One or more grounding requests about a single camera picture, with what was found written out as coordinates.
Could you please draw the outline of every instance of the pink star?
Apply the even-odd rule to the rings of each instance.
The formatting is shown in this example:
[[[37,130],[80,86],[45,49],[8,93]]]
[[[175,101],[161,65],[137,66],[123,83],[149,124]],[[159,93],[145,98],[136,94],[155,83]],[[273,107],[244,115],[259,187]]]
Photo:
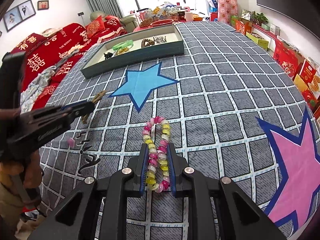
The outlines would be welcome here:
[[[268,215],[273,222],[294,211],[297,213],[298,228],[307,221],[312,194],[320,185],[320,163],[315,157],[311,129],[308,118],[304,131],[302,128],[300,131],[303,134],[301,145],[271,131],[288,173],[288,180]]]

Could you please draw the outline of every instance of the green wristband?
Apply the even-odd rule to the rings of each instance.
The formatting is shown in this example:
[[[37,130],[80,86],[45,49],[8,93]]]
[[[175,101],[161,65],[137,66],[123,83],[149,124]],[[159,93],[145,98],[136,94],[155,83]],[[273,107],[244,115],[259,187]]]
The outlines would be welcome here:
[[[117,50],[119,50],[119,49],[124,49],[124,48],[126,48],[126,47],[128,47],[128,46],[131,46],[131,45],[133,45],[133,40],[121,42],[121,43],[113,46],[112,49],[113,49],[114,51],[117,51]]]

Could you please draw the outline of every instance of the beige sofa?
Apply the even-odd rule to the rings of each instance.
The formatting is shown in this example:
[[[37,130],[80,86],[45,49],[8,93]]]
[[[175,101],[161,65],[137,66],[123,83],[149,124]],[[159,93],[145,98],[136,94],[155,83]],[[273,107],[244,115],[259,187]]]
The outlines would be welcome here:
[[[103,21],[106,21],[105,17],[107,16],[107,14],[102,11],[95,11],[95,12],[91,13],[90,14],[90,21],[94,21],[100,15],[102,16]],[[132,33],[133,30],[139,26],[135,14],[130,14],[126,17],[123,17],[122,19],[120,19],[120,21],[124,25],[124,29],[127,31],[127,33]]]

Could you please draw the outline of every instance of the red bowl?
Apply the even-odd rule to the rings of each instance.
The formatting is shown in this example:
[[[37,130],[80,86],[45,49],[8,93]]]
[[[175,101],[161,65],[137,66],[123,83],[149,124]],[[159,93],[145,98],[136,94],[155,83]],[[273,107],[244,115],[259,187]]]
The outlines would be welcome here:
[[[153,27],[156,27],[156,26],[167,25],[172,23],[173,23],[173,20],[167,19],[167,20],[160,20],[160,21],[153,22],[150,25]]]

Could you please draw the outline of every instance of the green plant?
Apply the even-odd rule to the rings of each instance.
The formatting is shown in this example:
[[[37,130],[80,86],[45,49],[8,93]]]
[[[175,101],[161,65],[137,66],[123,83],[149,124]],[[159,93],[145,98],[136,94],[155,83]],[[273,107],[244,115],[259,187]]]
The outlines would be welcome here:
[[[263,13],[256,13],[255,11],[252,12],[252,18],[254,20],[254,22],[261,26],[262,23],[267,24],[269,21],[267,19],[267,17],[265,17],[265,15]]]

